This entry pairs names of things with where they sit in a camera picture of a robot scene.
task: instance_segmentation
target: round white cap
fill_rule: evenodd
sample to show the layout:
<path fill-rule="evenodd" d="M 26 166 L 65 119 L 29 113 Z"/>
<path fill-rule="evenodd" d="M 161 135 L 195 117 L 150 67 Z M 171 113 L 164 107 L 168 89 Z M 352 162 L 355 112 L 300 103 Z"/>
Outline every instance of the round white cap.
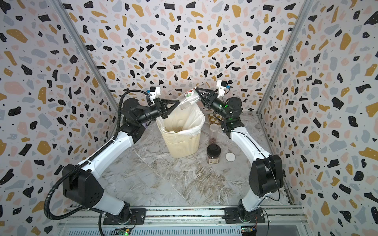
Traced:
<path fill-rule="evenodd" d="M 235 155 L 233 153 L 227 153 L 226 160 L 228 160 L 229 162 L 233 162 L 235 160 Z"/>
<path fill-rule="evenodd" d="M 217 124 L 211 124 L 210 125 L 210 131 L 217 132 L 219 130 L 219 126 Z"/>

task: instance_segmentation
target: gray marble surface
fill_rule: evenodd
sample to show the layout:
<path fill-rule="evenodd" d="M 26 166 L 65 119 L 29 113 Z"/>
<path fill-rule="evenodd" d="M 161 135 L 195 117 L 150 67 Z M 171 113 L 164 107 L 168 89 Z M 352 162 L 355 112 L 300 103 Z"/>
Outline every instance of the gray marble surface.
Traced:
<path fill-rule="evenodd" d="M 205 116 L 195 154 L 172 158 L 154 122 L 136 144 L 104 171 L 100 184 L 132 206 L 237 205 L 249 190 L 251 164 L 241 149 L 221 132 L 217 138 L 222 149 L 219 163 L 207 164 L 209 122 Z M 269 150 L 257 116 L 243 113 L 240 117 L 251 136 Z M 235 161 L 226 160 L 228 152 L 235 154 Z M 267 199 L 262 205 L 289 205 L 283 188 L 280 193 L 279 202 Z M 278 192 L 271 197 L 277 199 Z"/>

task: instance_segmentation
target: patterned wall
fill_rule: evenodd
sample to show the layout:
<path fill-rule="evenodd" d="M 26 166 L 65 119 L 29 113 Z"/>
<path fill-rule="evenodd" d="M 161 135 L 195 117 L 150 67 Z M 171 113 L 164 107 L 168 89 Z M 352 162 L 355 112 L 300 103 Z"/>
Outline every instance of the patterned wall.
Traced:
<path fill-rule="evenodd" d="M 377 22 L 377 1 L 314 1 L 261 116 L 314 235 L 378 235 Z"/>
<path fill-rule="evenodd" d="M 115 112 L 48 1 L 0 7 L 0 235 L 54 235 L 45 197 L 104 144 Z M 59 189 L 52 212 L 70 205 Z"/>
<path fill-rule="evenodd" d="M 114 97 L 160 85 L 176 98 L 219 78 L 252 111 L 303 0 L 63 2 Z"/>

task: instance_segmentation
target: cream trash can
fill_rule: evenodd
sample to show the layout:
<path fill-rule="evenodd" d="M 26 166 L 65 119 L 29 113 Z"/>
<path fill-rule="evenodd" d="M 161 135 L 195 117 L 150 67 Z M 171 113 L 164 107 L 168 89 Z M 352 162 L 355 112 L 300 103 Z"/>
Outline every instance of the cream trash can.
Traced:
<path fill-rule="evenodd" d="M 166 119 L 158 117 L 156 123 L 174 158 L 189 156 L 198 150 L 205 116 L 197 104 L 186 109 L 176 108 Z"/>

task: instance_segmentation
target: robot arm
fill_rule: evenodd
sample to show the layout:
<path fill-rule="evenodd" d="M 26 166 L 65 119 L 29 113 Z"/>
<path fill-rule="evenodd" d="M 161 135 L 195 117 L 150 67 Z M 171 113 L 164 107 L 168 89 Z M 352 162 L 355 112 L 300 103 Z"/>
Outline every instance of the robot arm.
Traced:
<path fill-rule="evenodd" d="M 240 219 L 249 221 L 261 202 L 283 187 L 282 161 L 278 155 L 273 156 L 264 150 L 248 133 L 239 117 L 242 112 L 240 98 L 231 97 L 226 102 L 219 99 L 225 94 L 226 86 L 226 81 L 218 80 L 219 94 L 203 88 L 196 88 L 195 91 L 205 108 L 222 117 L 222 131 L 240 147 L 252 164 L 249 175 L 251 188 L 238 206 Z"/>
<path fill-rule="evenodd" d="M 119 102 L 117 129 L 112 139 L 106 142 L 98 151 L 77 165 L 68 164 L 62 170 L 63 177 L 54 184 L 46 197 L 44 213 L 52 220 L 63 219 L 84 208 L 105 213 L 113 222 L 125 223 L 130 219 L 129 204 L 106 193 L 97 181 L 104 170 L 126 149 L 137 142 L 144 130 L 144 123 L 156 120 L 157 117 L 167 118 L 178 106 L 178 100 L 164 100 L 155 98 L 160 88 L 152 87 L 151 93 L 140 90 L 126 91 Z M 149 106 L 142 106 L 138 100 L 129 98 L 123 102 L 123 98 L 130 92 L 144 93 Z M 124 115 L 120 126 L 121 113 Z M 63 195 L 82 207 L 76 211 L 55 216 L 50 212 L 50 200 L 59 187 L 63 184 Z"/>

